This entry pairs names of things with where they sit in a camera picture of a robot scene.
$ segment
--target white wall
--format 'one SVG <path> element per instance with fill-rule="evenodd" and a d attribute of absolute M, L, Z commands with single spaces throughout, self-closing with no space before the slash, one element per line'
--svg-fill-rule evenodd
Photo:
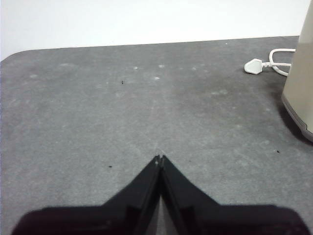
<path fill-rule="evenodd" d="M 310 0 L 1 0 L 1 60 L 29 49 L 299 35 Z"/>

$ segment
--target gray mat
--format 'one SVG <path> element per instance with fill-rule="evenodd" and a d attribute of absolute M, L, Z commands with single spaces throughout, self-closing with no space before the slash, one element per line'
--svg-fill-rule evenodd
<path fill-rule="evenodd" d="M 245 62 L 296 43 L 64 48 L 5 59 L 1 234 L 29 210 L 104 203 L 156 154 L 221 204 L 291 207 L 312 230 L 313 145 L 282 105 L 286 79 L 243 72 Z"/>

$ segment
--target black object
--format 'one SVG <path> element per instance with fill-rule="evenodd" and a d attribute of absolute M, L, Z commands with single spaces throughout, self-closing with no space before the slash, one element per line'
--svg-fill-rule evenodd
<path fill-rule="evenodd" d="M 270 205 L 221 206 L 165 157 L 156 156 L 135 179 L 99 207 L 46 208 L 23 216 L 13 235 L 155 234 L 162 196 L 180 235 L 309 235 L 299 215 Z"/>

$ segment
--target gray carpet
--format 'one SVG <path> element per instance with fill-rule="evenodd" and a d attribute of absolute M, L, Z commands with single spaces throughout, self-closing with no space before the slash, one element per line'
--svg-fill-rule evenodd
<path fill-rule="evenodd" d="M 29 210 L 99 205 L 156 154 L 221 204 L 290 207 L 313 230 L 313 145 L 285 77 L 245 62 L 297 37 L 31 50 L 1 62 L 1 234 Z M 292 53 L 276 55 L 291 61 Z M 158 234 L 165 234 L 160 220 Z"/>

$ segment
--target power cord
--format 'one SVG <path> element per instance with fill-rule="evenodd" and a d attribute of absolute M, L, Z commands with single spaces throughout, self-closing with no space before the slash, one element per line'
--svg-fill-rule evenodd
<path fill-rule="evenodd" d="M 273 54 L 275 52 L 295 52 L 295 49 L 288 49 L 288 48 L 278 48 L 274 49 L 269 53 L 269 62 L 262 62 L 262 60 L 259 59 L 253 59 L 245 64 L 245 71 L 252 74 L 259 74 L 263 71 L 263 68 L 272 67 L 277 73 L 288 76 L 288 73 L 285 71 L 280 70 L 277 66 L 287 66 L 290 67 L 291 64 L 289 63 L 275 63 L 273 61 Z"/>

